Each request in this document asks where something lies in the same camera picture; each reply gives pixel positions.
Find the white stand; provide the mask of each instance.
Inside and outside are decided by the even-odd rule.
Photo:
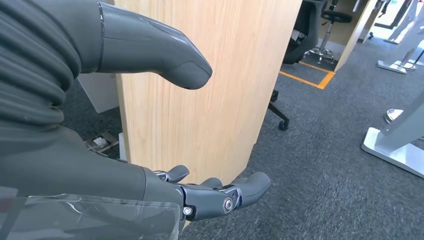
[[[402,109],[391,108],[385,113],[384,120],[389,124],[397,119],[402,113],[404,113]]]
[[[393,33],[384,41],[391,44],[399,44],[396,39],[399,37],[401,32],[408,27],[411,22],[414,22],[417,18],[417,6],[418,0],[413,0],[409,6],[408,12],[406,12],[405,18],[399,24],[399,26],[393,31]]]
[[[415,71],[417,67],[409,62],[401,62],[401,61],[395,61],[394,64],[401,66],[406,71]]]
[[[414,59],[410,59],[408,62],[410,62],[411,64],[413,64],[413,63],[415,63],[415,60]],[[417,65],[417,66],[424,66],[424,62],[417,61],[415,63],[415,65]]]
[[[416,19],[414,25],[411,27],[408,33],[406,33],[402,42],[396,47],[393,52],[391,52],[387,56],[386,60],[379,60],[377,62],[377,67],[390,70],[396,73],[407,73],[406,69],[402,66],[406,65],[415,48],[421,43],[422,40],[424,40],[423,31],[420,29],[424,22],[423,13],[424,11],[420,12],[419,17]],[[402,61],[397,62],[398,64],[394,64],[397,60],[401,58]]]
[[[424,150],[411,144],[424,136],[424,92],[381,131],[370,127],[362,150],[424,178]]]

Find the chair base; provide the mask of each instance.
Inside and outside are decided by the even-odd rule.
[[[311,50],[305,52],[305,55],[309,55],[309,54],[315,54],[319,56],[319,60],[318,60],[318,64],[321,64],[323,59],[329,59],[331,60],[331,64],[336,63],[335,59],[334,59],[334,53],[331,50],[328,49],[321,49],[319,47],[314,47]]]
[[[278,124],[278,128],[281,131],[286,131],[287,129],[289,129],[290,119],[286,115],[284,115],[284,113],[273,103],[277,101],[278,95],[279,95],[279,92],[277,90],[272,91],[271,100],[269,101],[269,104],[268,104],[268,109],[282,119],[282,121],[280,121]]]

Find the chair wheel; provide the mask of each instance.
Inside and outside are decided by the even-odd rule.
[[[280,121],[278,124],[278,129],[280,129],[281,131],[286,131],[287,129],[289,129],[289,126],[286,125],[284,121]]]
[[[278,100],[278,92],[273,92],[271,95],[271,103],[275,102]]]

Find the wooden cabinet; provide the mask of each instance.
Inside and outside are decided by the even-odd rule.
[[[218,177],[226,184],[245,169],[301,2],[115,0],[184,32],[213,69],[198,90],[153,73],[118,76],[130,162],[152,170],[186,165],[190,183]]]

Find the bar stool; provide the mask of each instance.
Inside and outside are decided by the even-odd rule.
[[[331,64],[334,64],[334,54],[332,51],[326,49],[327,41],[330,38],[331,30],[333,28],[334,22],[348,24],[352,22],[352,16],[339,11],[330,11],[326,10],[321,13],[321,18],[326,19],[330,22],[327,32],[325,33],[324,39],[322,40],[321,46],[314,47],[311,50],[307,51],[307,54],[316,54],[319,56],[318,64],[321,64],[321,61],[324,59],[330,59]]]

